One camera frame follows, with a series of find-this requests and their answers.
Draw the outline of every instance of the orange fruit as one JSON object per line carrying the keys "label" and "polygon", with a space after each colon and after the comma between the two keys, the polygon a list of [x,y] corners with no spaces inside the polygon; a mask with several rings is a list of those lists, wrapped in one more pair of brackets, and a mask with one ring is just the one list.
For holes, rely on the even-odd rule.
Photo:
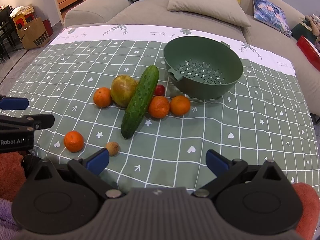
{"label": "orange fruit", "polygon": [[170,111],[169,101],[165,97],[156,96],[151,99],[148,111],[154,118],[164,118]]}
{"label": "orange fruit", "polygon": [[190,107],[190,100],[185,96],[176,96],[170,102],[170,111],[177,116],[184,115],[189,112]]}
{"label": "orange fruit", "polygon": [[93,95],[93,102],[100,108],[110,106],[112,103],[110,89],[103,87],[95,91]]}
{"label": "orange fruit", "polygon": [[80,151],[84,146],[82,135],[77,131],[70,131],[64,137],[63,143],[68,151],[75,153]]}

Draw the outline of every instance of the small red fruit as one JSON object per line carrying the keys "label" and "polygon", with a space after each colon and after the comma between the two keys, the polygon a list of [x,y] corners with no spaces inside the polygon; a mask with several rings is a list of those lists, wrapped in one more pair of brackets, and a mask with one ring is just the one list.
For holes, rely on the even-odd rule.
{"label": "small red fruit", "polygon": [[155,96],[161,96],[164,97],[165,95],[165,88],[163,85],[157,85],[155,89]]}

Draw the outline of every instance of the logo on robot body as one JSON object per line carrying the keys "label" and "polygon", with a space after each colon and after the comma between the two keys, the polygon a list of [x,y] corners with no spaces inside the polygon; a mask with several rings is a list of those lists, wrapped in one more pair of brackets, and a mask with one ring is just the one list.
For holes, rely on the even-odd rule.
{"label": "logo on robot body", "polygon": [[0,140],[0,145],[13,145],[13,144],[21,144],[24,139],[14,139],[14,140]]}

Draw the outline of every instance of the white heart print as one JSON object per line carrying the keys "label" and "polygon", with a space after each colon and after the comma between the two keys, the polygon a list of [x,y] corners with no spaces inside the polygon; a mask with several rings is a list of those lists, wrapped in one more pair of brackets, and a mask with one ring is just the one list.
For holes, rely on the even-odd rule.
{"label": "white heart print", "polygon": [[196,151],[196,148],[191,145],[190,148],[188,149],[188,153],[194,153]]}

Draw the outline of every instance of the green plastic basket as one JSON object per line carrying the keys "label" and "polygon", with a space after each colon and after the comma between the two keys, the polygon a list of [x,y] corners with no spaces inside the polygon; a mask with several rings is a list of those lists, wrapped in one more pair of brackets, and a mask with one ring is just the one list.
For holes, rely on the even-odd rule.
{"label": "green plastic basket", "polygon": [[163,54],[172,83],[181,92],[201,100],[219,98],[243,73],[240,58],[228,44],[204,37],[171,40]]}

